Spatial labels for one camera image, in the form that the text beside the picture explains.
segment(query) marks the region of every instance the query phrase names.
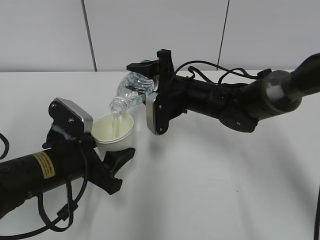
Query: white table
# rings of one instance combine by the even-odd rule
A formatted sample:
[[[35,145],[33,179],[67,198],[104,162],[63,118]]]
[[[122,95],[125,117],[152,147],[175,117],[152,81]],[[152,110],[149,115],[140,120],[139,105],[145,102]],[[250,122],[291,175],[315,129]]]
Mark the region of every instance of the white table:
[[[206,73],[215,81],[222,75]],[[41,150],[55,97],[74,101],[96,120],[109,112],[125,74],[0,73],[0,132],[11,144],[6,160]],[[123,179],[120,192],[110,196],[89,183],[74,225],[33,239],[312,239],[320,178],[319,102],[320,94],[308,96],[295,112],[261,121],[254,133],[189,112],[172,120],[163,136],[148,130],[140,105],[131,111],[136,154],[117,175]],[[75,181],[74,194],[81,183]],[[65,192],[62,186],[44,195],[52,219],[66,203]],[[31,199],[0,220],[0,235],[43,225],[37,200]]]

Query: clear plastic bottle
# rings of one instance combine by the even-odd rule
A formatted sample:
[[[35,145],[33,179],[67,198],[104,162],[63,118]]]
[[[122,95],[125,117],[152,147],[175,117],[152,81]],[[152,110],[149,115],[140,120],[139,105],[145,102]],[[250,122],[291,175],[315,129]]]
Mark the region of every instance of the clear plastic bottle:
[[[139,73],[130,72],[120,82],[116,96],[109,108],[114,116],[122,116],[129,108],[139,105],[158,88],[158,77],[149,79]]]

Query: robotic arm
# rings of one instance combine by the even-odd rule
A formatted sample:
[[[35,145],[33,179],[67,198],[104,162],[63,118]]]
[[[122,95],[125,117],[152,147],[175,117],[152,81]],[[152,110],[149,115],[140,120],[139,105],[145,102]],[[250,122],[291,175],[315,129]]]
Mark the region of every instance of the robotic arm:
[[[250,84],[216,84],[196,80],[195,75],[178,76],[170,50],[162,49],[157,56],[158,60],[127,66],[127,70],[148,78],[159,76],[157,91],[145,101],[147,126],[155,135],[164,134],[169,121],[187,110],[219,119],[233,130],[251,133],[258,121],[294,111],[302,97],[320,92],[320,53],[310,56],[293,72],[266,69],[250,76],[227,70],[227,74],[255,79]]]
[[[302,97],[320,92],[320,53],[310,56],[293,72],[266,69],[249,75],[242,68],[228,70],[205,61],[191,61],[174,71],[171,51],[157,52],[158,60],[131,63],[127,70],[158,78],[158,89],[145,101],[148,128],[155,135],[164,134],[169,122],[187,113],[197,112],[219,121],[233,130],[251,133],[258,121],[294,111]],[[212,82],[195,67],[188,70],[191,77],[177,75],[178,71],[193,63],[204,63],[226,71],[218,83]],[[195,79],[195,72],[205,81]],[[250,84],[222,83],[227,74],[254,79]],[[78,207],[87,182],[113,194],[120,190],[122,180],[115,178],[117,171],[135,154],[134,148],[107,152],[104,160],[96,154],[96,143],[90,132],[92,117],[72,101],[56,98],[49,105],[53,118],[43,151],[0,163],[0,219],[22,205],[25,200],[38,198],[39,215],[45,226],[26,234],[0,236],[0,240],[17,240],[35,236],[51,229],[63,232],[73,222],[73,212]],[[9,142],[0,134],[8,153]],[[73,199],[71,181],[83,177],[78,196]],[[67,204],[49,220],[43,207],[43,193],[66,184]],[[69,220],[67,227],[57,227],[60,220]],[[319,234],[320,207],[316,214],[315,236]]]
[[[0,236],[1,240],[25,239],[48,229],[55,232],[67,230],[73,223],[73,213],[78,208],[87,182],[112,195],[120,190],[122,180],[115,174],[135,154],[134,148],[106,152],[101,161],[94,148],[96,143],[90,132],[93,118],[70,100],[56,98],[49,105],[53,123],[47,134],[43,151],[0,163],[0,219],[22,205],[25,200],[38,198],[39,215],[45,223],[36,231],[16,236]],[[83,177],[78,196],[73,199],[71,181]],[[43,193],[66,184],[67,204],[51,221],[43,204]],[[61,220],[69,219],[67,227],[57,227]]]

